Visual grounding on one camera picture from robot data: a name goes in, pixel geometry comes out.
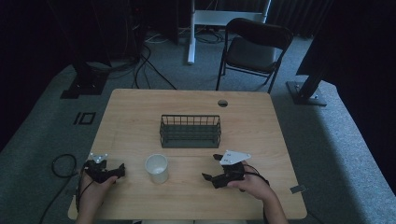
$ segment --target white desk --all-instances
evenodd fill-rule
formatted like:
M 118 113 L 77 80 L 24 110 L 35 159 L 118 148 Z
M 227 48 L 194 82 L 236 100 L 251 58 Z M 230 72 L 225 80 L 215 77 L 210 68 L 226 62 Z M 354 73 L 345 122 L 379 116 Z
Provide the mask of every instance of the white desk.
M 195 25 L 221 25 L 225 26 L 234 18 L 246 18 L 253 21 L 265 22 L 271 0 L 267 0 L 262 12 L 236 12 L 236 11 L 214 11 L 195 10 L 195 0 L 191 0 L 191 37 L 188 64 L 195 61 Z

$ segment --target person's left hand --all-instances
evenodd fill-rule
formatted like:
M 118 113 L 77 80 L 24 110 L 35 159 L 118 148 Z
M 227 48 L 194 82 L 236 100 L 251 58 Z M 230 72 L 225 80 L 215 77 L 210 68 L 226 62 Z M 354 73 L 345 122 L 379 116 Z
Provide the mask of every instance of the person's left hand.
M 116 176 L 111 176 L 107 181 L 99 184 L 85 172 L 82 174 L 77 223 L 93 222 L 96 211 L 102 205 L 108 190 L 116 180 Z

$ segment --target desk leg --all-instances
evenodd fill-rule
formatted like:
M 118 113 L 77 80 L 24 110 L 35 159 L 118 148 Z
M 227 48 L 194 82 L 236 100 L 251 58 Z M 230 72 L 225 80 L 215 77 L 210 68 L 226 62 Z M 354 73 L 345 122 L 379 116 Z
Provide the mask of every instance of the desk leg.
M 191 0 L 191 31 L 188 64 L 194 64 L 195 60 L 195 0 Z

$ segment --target cable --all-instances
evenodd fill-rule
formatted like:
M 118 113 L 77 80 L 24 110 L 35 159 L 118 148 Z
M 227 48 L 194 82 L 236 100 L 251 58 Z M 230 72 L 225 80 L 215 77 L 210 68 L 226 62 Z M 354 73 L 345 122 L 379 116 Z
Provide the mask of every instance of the cable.
M 165 43 L 166 41 L 168 41 L 168 39 L 165 38 L 165 37 L 163 37 L 164 40 L 161 40 L 161 41 L 158 41 L 158 42 L 157 42 L 157 41 L 151 41 L 151 39 L 154 39 L 154 38 L 157 37 L 157 36 L 163 37 L 163 35 L 161 35 L 161 34 L 156 34 L 156 35 L 151 36 L 151 37 L 149 37 L 148 39 L 146 39 L 146 40 L 145 40 L 145 43 L 150 43 L 150 44 L 161 44 L 161 43 Z
M 148 83 L 148 88 L 151 89 L 151 86 L 149 84 L 148 74 L 146 73 L 146 66 L 143 68 L 143 74 L 145 75 L 146 82 Z
M 79 180 L 78 180 L 78 188 L 76 190 L 76 208 L 77 208 L 77 212 L 79 210 L 79 201 L 82 197 L 82 194 L 85 192 L 85 190 L 87 190 L 87 188 L 94 182 L 93 180 L 91 181 L 90 184 L 87 185 L 87 187 L 84 188 L 84 190 L 80 193 L 81 191 L 81 187 L 82 187 L 82 178 L 83 178 L 83 173 L 84 173 L 84 169 L 86 167 L 87 163 L 84 163 L 84 167 L 81 168 L 80 172 L 79 172 Z
M 55 164 L 56 164 L 56 162 L 57 162 L 60 158 L 63 158 L 63 157 L 70 157 L 70 158 L 73 159 L 73 163 L 74 163 L 74 164 L 73 164 L 73 169 L 70 171 L 70 174 L 69 174 L 69 175 L 60 175 L 60 174 L 58 174 L 58 173 L 56 172 L 56 170 L 55 170 Z M 71 179 L 73 176 L 75 176 L 75 175 L 78 174 L 78 173 L 76 173 L 76 168 L 77 168 L 77 159 L 76 159 L 75 156 L 73 156 L 73 155 L 71 155 L 71 154 L 63 154 L 63 155 L 60 155 L 60 156 L 56 157 L 55 159 L 53 159 L 52 165 L 51 165 L 51 170 L 52 170 L 52 172 L 53 172 L 56 176 L 58 176 L 58 177 L 60 177 L 60 178 L 67 178 L 67 181 L 64 183 L 64 185 L 62 186 L 62 188 L 56 193 L 55 197 L 53 197 L 53 199 L 49 202 L 49 205 L 47 205 L 46 210 L 44 211 L 43 215 L 42 215 L 41 218 L 40 218 L 40 222 L 39 222 L 40 224 L 43 223 L 44 217 L 46 216 L 46 214 L 47 214 L 47 212 L 49 211 L 50 207 L 52 206 L 53 202 L 55 202 L 55 200 L 59 197 L 59 195 L 62 193 L 62 191 L 64 191 L 64 188 L 66 188 L 67 184 L 70 182 L 70 179 Z
M 202 43 L 206 43 L 206 44 L 218 44 L 221 42 L 224 42 L 224 36 L 218 32 L 213 32 L 213 31 L 209 31 L 210 35 L 213 35 L 216 40 L 208 40 L 208 39 L 204 39 L 198 36 L 198 34 L 195 35 L 195 39 L 199 42 Z
M 92 69 L 93 72 L 96 73 L 111 73 L 111 72 L 121 72 L 129 69 L 131 66 L 135 65 L 138 62 L 137 59 L 135 60 L 130 60 L 127 63 L 121 64 L 116 67 L 110 67 L 110 68 L 100 68 L 100 67 L 95 67 L 94 65 L 90 65 L 90 68 Z
M 121 77 L 126 77 L 129 74 L 131 74 L 133 71 L 134 71 L 134 69 L 131 69 L 130 71 L 126 72 L 125 74 L 119 75 L 117 77 L 108 77 L 107 80 L 112 80 L 112 79 L 118 79 L 118 78 L 121 78 Z
M 160 71 L 157 70 L 157 68 L 155 68 L 155 66 L 149 61 L 149 57 L 151 56 L 151 50 L 148 46 L 143 45 L 143 47 L 145 47 L 148 50 L 148 57 L 145 57 L 143 54 L 140 55 L 140 57 L 144 60 L 139 67 L 136 69 L 135 73 L 134 73 L 134 82 L 132 83 L 132 88 L 134 87 L 134 85 L 136 85 L 136 87 L 138 89 L 140 89 L 138 83 L 137 83 L 137 74 L 139 73 L 140 69 L 143 67 L 143 65 L 145 65 L 146 63 L 148 63 L 150 65 L 150 67 L 156 72 L 156 74 L 158 76 L 160 76 L 163 80 L 165 80 L 174 90 L 177 90 L 177 88 L 163 75 L 160 73 Z
M 245 172 L 243 173 L 244 175 L 255 175 L 255 176 L 258 176 L 258 177 L 261 178 L 265 183 L 267 183 L 268 186 L 270 186 L 270 182 L 269 182 L 267 179 L 265 179 L 264 176 L 260 175 L 259 171 L 258 171 L 256 168 L 254 168 L 253 166 L 248 165 L 248 164 L 244 164 L 244 166 L 250 167 L 250 168 L 253 169 L 254 172 L 255 172 L 255 173 L 253 173 L 253 172 L 245 171 Z
M 308 212 L 309 215 L 311 215 L 311 217 L 313 217 L 314 219 L 316 219 L 318 223 L 324 224 L 324 222 L 323 222 L 322 220 L 320 220 L 320 218 L 318 218 L 317 216 L 315 216 L 311 211 L 309 211 L 308 209 L 306 209 L 306 211 Z

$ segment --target gray carpet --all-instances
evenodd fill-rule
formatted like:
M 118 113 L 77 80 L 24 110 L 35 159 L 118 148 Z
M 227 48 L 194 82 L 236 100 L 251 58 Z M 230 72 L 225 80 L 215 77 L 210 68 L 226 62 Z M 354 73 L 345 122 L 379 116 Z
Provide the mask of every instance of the gray carpet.
M 179 45 L 170 41 L 147 43 L 149 61 L 179 90 L 212 91 L 216 87 L 222 44 L 197 42 L 195 64 L 187 65 L 188 39 Z M 286 81 L 304 81 L 295 76 L 311 40 L 295 37 L 285 55 L 271 93 L 276 114 L 303 193 L 308 216 L 290 223 L 396 223 L 396 199 L 348 115 L 336 88 L 321 82 L 319 90 L 327 106 L 295 105 Z M 114 62 L 117 66 L 124 62 Z M 35 108 L 0 154 L 0 223 L 39 223 L 46 207 L 67 178 L 51 171 L 54 158 L 73 154 L 78 167 L 88 157 L 107 100 L 114 89 L 131 88 L 136 66 L 111 73 L 102 95 L 82 95 L 61 100 L 75 71 L 66 67 L 47 87 Z M 142 89 L 172 89 L 150 66 L 139 70 Z M 230 72 L 220 83 L 221 91 L 266 91 L 258 77 Z M 75 124 L 78 113 L 95 113 L 92 124 Z M 56 171 L 73 171 L 69 158 L 59 159 Z M 67 217 L 77 178 L 56 198 L 43 223 L 73 223 Z M 97 223 L 132 223 L 103 221 Z M 262 223 L 258 220 L 249 223 Z

